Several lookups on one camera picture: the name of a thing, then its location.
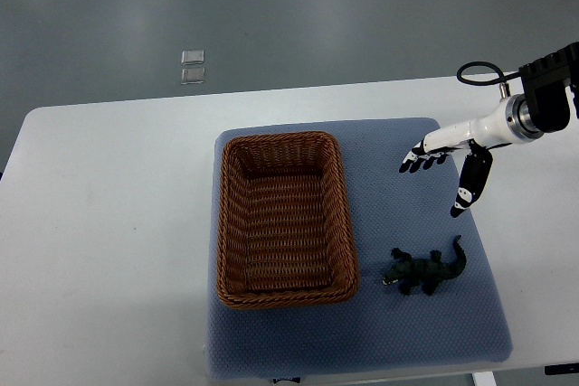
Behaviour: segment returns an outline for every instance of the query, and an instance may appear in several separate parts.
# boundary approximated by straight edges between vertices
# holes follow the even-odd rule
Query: white table
[[[497,103],[494,88],[440,78],[34,110],[0,182],[0,383],[210,384],[211,180],[224,130],[403,117],[446,125]],[[513,338],[507,361],[303,384],[579,361],[578,139],[572,119],[533,144],[494,151],[473,206]]]

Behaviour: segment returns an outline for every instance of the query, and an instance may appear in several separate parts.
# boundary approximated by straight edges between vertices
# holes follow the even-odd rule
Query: white robotic hand
[[[498,79],[477,82],[463,78],[462,73],[472,66],[490,67]],[[515,77],[521,78],[525,93],[510,96],[507,81]],[[570,85],[576,93],[579,86],[579,42],[524,65],[509,76],[488,62],[471,62],[460,68],[457,78],[477,86],[499,84],[501,99],[497,108],[486,117],[429,133],[411,149],[400,166],[401,173],[412,174],[421,167],[430,169],[434,162],[444,163],[455,150],[470,150],[460,174],[452,217],[458,217],[480,198],[492,165],[490,149],[532,142],[544,133],[567,126],[570,110],[565,87]],[[579,95],[575,95],[574,105],[579,114],[577,97]]]

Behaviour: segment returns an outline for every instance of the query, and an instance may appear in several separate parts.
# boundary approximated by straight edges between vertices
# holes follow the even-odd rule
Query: black cable
[[[462,77],[462,73],[466,69],[471,68],[471,67],[490,68],[498,74],[498,79],[478,81],[478,80],[465,79],[464,77]],[[475,62],[465,63],[464,65],[462,65],[459,68],[458,71],[456,71],[456,78],[459,80],[460,83],[464,83],[467,85],[473,85],[473,86],[489,86],[489,85],[498,85],[499,83],[507,83],[507,81],[516,79],[517,77],[520,77],[520,75],[521,75],[520,72],[513,72],[512,74],[509,74],[508,76],[506,76],[505,73],[502,71],[502,69],[499,68],[497,65],[495,65],[494,63],[485,62],[485,61],[475,61]]]

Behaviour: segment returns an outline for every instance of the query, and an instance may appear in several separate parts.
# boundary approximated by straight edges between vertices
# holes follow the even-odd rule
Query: gray floor
[[[40,106],[449,76],[474,60],[508,71],[578,41],[578,24],[577,0],[0,0],[0,171]],[[182,86],[193,48],[206,82]]]

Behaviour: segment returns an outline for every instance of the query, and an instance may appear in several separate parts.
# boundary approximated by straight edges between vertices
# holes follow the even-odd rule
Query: black fingertip
[[[414,163],[412,163],[410,166],[410,173],[414,174],[416,171],[418,171],[418,169],[420,169],[421,163],[422,160],[416,160]]]
[[[459,217],[463,212],[464,210],[462,210],[462,208],[456,208],[454,206],[451,208],[452,217]]]
[[[430,169],[432,167],[432,165],[434,164],[434,157],[429,158],[428,160],[426,160],[424,162],[424,165],[422,166],[422,169],[424,169],[425,171]]]

